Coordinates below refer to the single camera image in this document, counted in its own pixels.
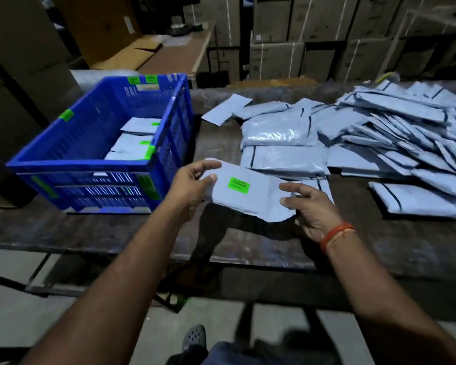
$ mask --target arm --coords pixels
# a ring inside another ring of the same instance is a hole
[[[296,224],[310,239],[320,242],[343,223],[324,192],[304,184],[280,189],[303,196],[280,202],[300,211]],[[377,364],[456,364],[456,340],[407,295],[355,232],[340,233],[326,253]]]
[[[179,228],[216,176],[197,179],[220,166],[203,160],[180,169],[164,202],[22,364],[128,364]]]

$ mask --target white label on box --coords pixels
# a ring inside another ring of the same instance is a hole
[[[134,30],[134,26],[132,25],[132,21],[130,20],[130,18],[127,16],[124,16],[123,20],[125,21],[125,24],[127,24],[128,33],[134,34],[135,30]]]
[[[158,90],[159,85],[155,84],[148,84],[148,85],[135,85],[137,87],[137,91],[152,91],[152,90]]]

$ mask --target red thread wristband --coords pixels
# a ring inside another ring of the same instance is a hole
[[[319,243],[319,245],[321,246],[321,250],[326,253],[326,245],[328,244],[328,242],[339,232],[341,231],[344,231],[345,229],[353,229],[354,230],[354,227],[350,224],[350,223],[347,223],[347,222],[344,222],[343,224],[340,224],[336,227],[334,227],[333,229],[331,229],[328,234],[322,239],[322,241]]]

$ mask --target person's left arm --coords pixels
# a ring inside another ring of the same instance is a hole
[[[165,200],[125,250],[21,364],[128,364],[179,228],[216,182],[215,175],[197,179],[220,166],[202,160],[180,169]]]

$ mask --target worktable surface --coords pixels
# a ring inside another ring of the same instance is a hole
[[[447,87],[456,92],[456,83]],[[351,85],[271,87],[237,90],[256,103],[295,102],[308,97],[332,102]],[[192,91],[201,114],[233,93],[228,89]],[[202,121],[194,159],[239,163],[241,130],[233,119],[217,127]],[[456,221],[411,220],[383,213],[368,189],[369,179],[331,175],[334,202],[365,243],[396,276],[456,279]],[[41,196],[15,210],[0,210],[0,249],[43,252],[119,253],[147,215],[68,215]],[[293,221],[266,223],[211,203],[202,204],[179,232],[171,258],[242,264],[274,269],[321,269],[327,261],[317,246],[293,233]]]

